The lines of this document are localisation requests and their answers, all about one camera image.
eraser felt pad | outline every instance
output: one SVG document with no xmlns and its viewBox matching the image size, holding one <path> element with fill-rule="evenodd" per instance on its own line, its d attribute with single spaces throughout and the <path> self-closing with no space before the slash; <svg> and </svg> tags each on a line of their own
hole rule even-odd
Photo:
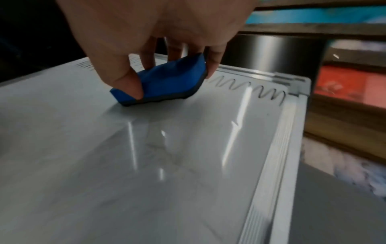
<svg viewBox="0 0 386 244">
<path fill-rule="evenodd" d="M 141 100 L 115 88 L 110 92 L 123 106 L 188 98 L 198 91 L 206 75 L 204 55 L 197 54 L 138 72 L 144 90 Z"/>
</svg>

hand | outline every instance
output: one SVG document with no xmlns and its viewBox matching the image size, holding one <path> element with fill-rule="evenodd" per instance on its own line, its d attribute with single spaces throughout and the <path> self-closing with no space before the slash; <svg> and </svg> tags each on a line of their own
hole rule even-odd
<svg viewBox="0 0 386 244">
<path fill-rule="evenodd" d="M 72 33 L 108 85 L 141 99 L 140 79 L 128 54 L 139 53 L 145 69 L 155 66 L 157 37 L 166 37 L 168 61 L 209 46 L 208 77 L 227 42 L 243 26 L 256 0 L 57 0 Z"/>
</svg>

